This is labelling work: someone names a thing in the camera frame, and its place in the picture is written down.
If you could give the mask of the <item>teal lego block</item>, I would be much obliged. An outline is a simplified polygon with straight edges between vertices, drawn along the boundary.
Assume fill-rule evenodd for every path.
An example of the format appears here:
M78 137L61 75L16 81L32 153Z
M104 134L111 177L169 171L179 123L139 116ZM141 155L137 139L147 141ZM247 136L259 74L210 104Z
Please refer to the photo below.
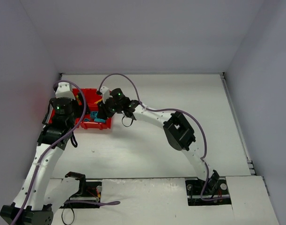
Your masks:
M95 119L94 119L94 122L97 122L97 123L106 123L106 120L103 120L103 119L100 119L100 118L95 118Z

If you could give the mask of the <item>teal lego brick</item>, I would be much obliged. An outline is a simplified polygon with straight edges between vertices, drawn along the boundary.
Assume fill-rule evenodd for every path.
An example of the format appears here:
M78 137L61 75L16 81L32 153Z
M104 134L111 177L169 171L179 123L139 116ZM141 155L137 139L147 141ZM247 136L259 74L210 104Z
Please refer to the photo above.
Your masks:
M91 111L91 113L90 113L90 118L91 118L92 120L94 120L95 118L97 118L97 114L98 114L97 111Z

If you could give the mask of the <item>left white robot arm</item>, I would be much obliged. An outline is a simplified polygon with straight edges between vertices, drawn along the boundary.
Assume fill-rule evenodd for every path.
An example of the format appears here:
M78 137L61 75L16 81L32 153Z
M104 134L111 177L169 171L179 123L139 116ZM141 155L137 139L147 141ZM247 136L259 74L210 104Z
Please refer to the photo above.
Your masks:
M75 143L73 132L86 114L86 100L55 97L50 99L49 107L54 115L38 138L35 157L20 192L0 210L0 216L9 225L50 225L55 212L69 197L84 189L85 175L69 172L56 188L46 192L67 143Z

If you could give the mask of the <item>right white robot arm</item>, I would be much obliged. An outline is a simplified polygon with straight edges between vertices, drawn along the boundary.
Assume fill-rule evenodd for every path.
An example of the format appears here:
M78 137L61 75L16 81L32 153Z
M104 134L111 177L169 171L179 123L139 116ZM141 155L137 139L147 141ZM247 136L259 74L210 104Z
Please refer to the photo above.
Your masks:
M199 156L190 145L196 142L195 131L184 114L175 110L169 113L164 110L148 108L139 100L131 100L124 95L120 88L110 91L102 86L97 95L102 97L98 105L97 117L108 119L119 113L132 120L143 121L162 129L169 145L182 152L193 166L197 178L203 185L201 193L213 194L217 188L219 175L216 170L209 168L204 157Z

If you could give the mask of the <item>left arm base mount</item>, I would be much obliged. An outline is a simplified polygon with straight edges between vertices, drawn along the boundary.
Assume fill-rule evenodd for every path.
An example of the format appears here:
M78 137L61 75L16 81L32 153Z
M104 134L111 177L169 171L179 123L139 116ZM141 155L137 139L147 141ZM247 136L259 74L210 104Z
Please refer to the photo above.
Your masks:
M76 201L73 203L64 204L61 209L72 208L72 209L98 209L99 205L81 203L86 202L100 202L102 181L101 180L90 180L86 178L86 175L77 172L68 172L65 178L74 178L79 181L78 191L68 198L68 201Z

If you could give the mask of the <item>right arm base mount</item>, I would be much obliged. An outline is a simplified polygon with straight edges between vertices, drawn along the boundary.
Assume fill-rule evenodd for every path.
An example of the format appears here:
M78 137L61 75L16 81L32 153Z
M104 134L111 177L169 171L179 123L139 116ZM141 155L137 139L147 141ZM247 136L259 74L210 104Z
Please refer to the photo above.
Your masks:
M203 191L205 181L198 178L185 180L188 206L231 205L231 198L225 178L221 178L214 170L213 175Z

